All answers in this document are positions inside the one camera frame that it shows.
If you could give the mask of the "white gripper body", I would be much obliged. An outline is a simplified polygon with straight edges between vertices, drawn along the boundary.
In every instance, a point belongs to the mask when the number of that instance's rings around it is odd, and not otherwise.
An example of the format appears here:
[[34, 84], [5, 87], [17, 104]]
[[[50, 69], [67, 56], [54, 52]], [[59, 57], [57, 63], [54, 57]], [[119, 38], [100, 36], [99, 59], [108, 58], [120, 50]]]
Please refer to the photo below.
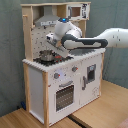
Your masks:
[[53, 33], [49, 33], [46, 35], [45, 45], [53, 50], [55, 53], [59, 54], [63, 58], [66, 58], [68, 56], [68, 50], [66, 50], [60, 41], [57, 41], [54, 38]]

